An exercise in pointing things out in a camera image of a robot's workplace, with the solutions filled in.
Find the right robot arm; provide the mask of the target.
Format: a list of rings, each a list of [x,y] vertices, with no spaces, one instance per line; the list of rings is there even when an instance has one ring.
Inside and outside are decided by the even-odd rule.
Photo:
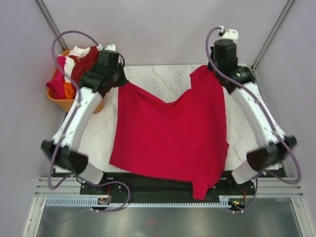
[[[248,120],[258,148],[246,154],[246,160],[235,168],[228,182],[241,185],[266,173],[287,184],[297,184],[300,178],[287,180],[269,170],[279,164],[287,155],[295,157],[292,149],[297,145],[293,135],[277,125],[265,105],[259,86],[248,67],[237,64],[237,45],[232,39],[219,39],[214,45],[205,43],[208,69],[215,73],[219,83],[236,101]]]

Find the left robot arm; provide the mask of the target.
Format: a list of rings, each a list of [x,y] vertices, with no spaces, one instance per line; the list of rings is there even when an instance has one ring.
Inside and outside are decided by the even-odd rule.
[[[96,107],[112,88],[128,82],[124,66],[116,45],[108,45],[99,52],[97,63],[81,78],[75,100],[61,127],[51,140],[42,141],[41,149],[52,166],[68,170],[94,185],[105,180],[104,171],[96,168],[78,149]]]

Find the crimson pink t shirt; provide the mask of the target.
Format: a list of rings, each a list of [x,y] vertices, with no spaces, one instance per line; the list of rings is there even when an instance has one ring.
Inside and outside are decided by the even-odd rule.
[[[170,103],[132,83],[119,88],[110,164],[143,176],[190,182],[193,198],[204,200],[225,169],[225,98],[206,65],[190,79],[191,88]]]

